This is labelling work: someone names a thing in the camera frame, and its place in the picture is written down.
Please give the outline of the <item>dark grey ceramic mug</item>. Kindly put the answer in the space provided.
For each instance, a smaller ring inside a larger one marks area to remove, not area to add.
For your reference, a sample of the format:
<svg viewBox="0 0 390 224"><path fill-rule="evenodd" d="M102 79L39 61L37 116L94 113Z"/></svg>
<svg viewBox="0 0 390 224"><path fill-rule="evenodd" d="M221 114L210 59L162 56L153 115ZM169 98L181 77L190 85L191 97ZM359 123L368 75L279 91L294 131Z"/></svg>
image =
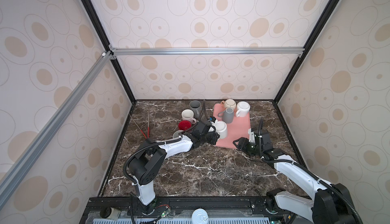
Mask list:
<svg viewBox="0 0 390 224"><path fill-rule="evenodd" d="M190 102L190 109L194 112L194 118L199 120L201 116L202 104L198 100L193 100Z"/></svg>

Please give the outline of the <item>white ceramic mug back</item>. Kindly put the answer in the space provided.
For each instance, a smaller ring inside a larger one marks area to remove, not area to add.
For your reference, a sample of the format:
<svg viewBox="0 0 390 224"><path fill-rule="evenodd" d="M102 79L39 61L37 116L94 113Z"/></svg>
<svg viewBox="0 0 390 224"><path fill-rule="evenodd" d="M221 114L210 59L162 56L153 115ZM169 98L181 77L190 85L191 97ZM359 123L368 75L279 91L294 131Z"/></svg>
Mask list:
<svg viewBox="0 0 390 224"><path fill-rule="evenodd" d="M245 117L250 111L250 104L246 101L240 101L236 106L236 117Z"/></svg>

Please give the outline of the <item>red ceramic mug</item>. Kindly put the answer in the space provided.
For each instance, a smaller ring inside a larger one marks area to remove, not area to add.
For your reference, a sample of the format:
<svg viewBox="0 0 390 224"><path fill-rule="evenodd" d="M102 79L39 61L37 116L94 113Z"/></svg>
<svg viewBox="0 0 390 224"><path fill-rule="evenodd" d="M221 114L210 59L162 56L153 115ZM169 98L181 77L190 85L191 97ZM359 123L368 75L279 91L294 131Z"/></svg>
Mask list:
<svg viewBox="0 0 390 224"><path fill-rule="evenodd" d="M182 131L185 131L185 130L188 130L192 127L192 123L188 120L182 120L179 124L178 124L178 129L179 130L182 130Z"/></svg>

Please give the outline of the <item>white ceramic mug front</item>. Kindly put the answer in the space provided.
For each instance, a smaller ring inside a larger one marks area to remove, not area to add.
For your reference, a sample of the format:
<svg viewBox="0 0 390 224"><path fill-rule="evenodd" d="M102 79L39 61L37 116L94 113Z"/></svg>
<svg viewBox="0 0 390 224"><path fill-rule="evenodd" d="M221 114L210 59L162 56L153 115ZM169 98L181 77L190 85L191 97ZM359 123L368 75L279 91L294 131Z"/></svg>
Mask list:
<svg viewBox="0 0 390 224"><path fill-rule="evenodd" d="M216 132L219 134L220 139L225 139L228 135L227 124L223 121L218 121L214 123Z"/></svg>

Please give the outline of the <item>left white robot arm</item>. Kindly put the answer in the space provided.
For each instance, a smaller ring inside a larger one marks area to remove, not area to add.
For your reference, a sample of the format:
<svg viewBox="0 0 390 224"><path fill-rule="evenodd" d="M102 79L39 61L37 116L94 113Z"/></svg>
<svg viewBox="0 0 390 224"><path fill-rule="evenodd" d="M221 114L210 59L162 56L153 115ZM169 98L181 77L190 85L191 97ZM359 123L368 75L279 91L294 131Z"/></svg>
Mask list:
<svg viewBox="0 0 390 224"><path fill-rule="evenodd" d="M144 206L155 202L156 194L153 181L167 158L194 150L208 143L216 145L220 138L216 129L218 120L210 116L198 120L189 129L179 133L176 138L168 140L153 140L147 138L130 155L123 165L124 176L132 182L136 197Z"/></svg>

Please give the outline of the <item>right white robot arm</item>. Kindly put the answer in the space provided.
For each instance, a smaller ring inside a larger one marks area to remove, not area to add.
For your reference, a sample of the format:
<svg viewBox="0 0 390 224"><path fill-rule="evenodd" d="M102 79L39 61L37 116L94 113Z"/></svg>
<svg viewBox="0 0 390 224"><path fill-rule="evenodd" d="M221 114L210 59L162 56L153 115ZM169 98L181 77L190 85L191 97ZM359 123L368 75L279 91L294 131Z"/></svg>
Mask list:
<svg viewBox="0 0 390 224"><path fill-rule="evenodd" d="M248 156L258 156L277 172L284 174L306 194L293 195L283 188L267 192L265 207L270 214L289 211L314 224L361 224L350 192L341 183L332 184L312 173L281 149L274 148L269 132L260 120L256 129L249 129L249 137L233 141L233 145Z"/></svg>

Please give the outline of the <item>pinkish white ceramic mug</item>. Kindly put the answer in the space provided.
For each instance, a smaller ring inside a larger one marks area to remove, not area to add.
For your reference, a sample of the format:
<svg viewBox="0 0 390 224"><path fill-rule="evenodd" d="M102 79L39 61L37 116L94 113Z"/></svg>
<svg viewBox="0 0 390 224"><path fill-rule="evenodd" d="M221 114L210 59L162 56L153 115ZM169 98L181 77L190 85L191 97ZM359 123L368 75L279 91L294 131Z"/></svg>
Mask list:
<svg viewBox="0 0 390 224"><path fill-rule="evenodd" d="M181 113L181 117L183 121L189 121L192 125L197 122L195 118L195 114L191 109L185 109Z"/></svg>

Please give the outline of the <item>beige ceramic mug front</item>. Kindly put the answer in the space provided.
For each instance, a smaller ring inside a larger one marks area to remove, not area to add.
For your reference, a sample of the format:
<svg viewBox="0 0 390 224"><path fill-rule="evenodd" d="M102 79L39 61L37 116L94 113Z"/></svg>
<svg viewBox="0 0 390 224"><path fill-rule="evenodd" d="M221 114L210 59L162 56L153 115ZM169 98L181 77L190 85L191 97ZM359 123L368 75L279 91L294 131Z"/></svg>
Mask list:
<svg viewBox="0 0 390 224"><path fill-rule="evenodd" d="M177 130L177 131L175 131L174 134L173 134L173 138L179 137L179 136L181 135L182 132L183 132L183 130Z"/></svg>

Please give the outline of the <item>light grey ceramic mug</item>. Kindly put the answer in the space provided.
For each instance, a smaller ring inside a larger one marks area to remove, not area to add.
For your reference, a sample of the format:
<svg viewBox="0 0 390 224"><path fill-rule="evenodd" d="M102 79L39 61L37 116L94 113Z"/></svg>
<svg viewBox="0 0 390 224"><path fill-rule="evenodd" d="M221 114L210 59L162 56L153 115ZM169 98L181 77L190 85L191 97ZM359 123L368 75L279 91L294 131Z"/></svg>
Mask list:
<svg viewBox="0 0 390 224"><path fill-rule="evenodd" d="M221 111L218 115L223 122L226 124L230 124L234 120L234 109L231 107L227 107L224 111Z"/></svg>

